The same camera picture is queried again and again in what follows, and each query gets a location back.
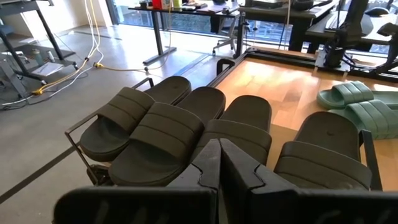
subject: concrete floor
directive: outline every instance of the concrete floor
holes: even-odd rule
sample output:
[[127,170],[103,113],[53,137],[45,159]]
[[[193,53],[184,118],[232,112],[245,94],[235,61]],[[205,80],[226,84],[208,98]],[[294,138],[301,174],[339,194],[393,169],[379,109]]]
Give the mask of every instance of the concrete floor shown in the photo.
[[[91,48],[90,30],[79,27],[74,31],[74,34],[60,35],[59,38],[80,58],[84,58]],[[110,67],[143,68],[142,61],[157,52],[153,30],[117,26],[103,27],[100,33],[104,36],[100,47],[105,54],[102,63]],[[168,32],[162,33],[162,40],[164,46],[169,44]],[[172,46],[177,47],[177,51],[169,55],[162,68],[151,70],[151,75],[93,69],[88,72],[87,78],[76,81],[48,101],[0,112],[0,195],[69,148],[70,143],[63,132],[109,101],[122,87],[133,86],[147,76],[158,83],[203,55],[207,57],[181,75],[191,81],[193,88],[207,85],[216,76],[216,62],[220,59],[211,55],[217,40],[215,37],[173,33]],[[61,49],[68,50],[59,39],[57,42]],[[39,44],[51,46],[49,41]],[[223,47],[217,53],[222,57],[232,54],[229,47]],[[68,59],[81,63],[76,55]],[[96,54],[89,64],[98,59]],[[164,59],[159,60],[150,67],[158,67],[163,62]],[[73,68],[66,68],[60,73],[66,75],[72,71]],[[33,88],[37,85],[36,81],[27,82]],[[90,184],[84,164],[74,152],[0,204],[1,223],[50,223],[58,198],[69,190]]]

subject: wooden platform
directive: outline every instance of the wooden platform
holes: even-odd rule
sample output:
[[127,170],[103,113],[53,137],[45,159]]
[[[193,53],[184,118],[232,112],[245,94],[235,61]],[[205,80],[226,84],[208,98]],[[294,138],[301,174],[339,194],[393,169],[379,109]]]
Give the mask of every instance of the wooden platform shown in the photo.
[[[395,83],[350,76],[342,80],[341,75],[313,74],[311,69],[251,58],[243,61],[217,88],[226,95],[227,106],[241,95],[269,101],[273,140],[267,166],[273,169],[283,143],[294,138],[308,115],[324,110],[317,105],[317,93],[351,80],[362,81],[372,90],[398,91]],[[383,189],[398,190],[398,139],[375,141],[375,147]]]

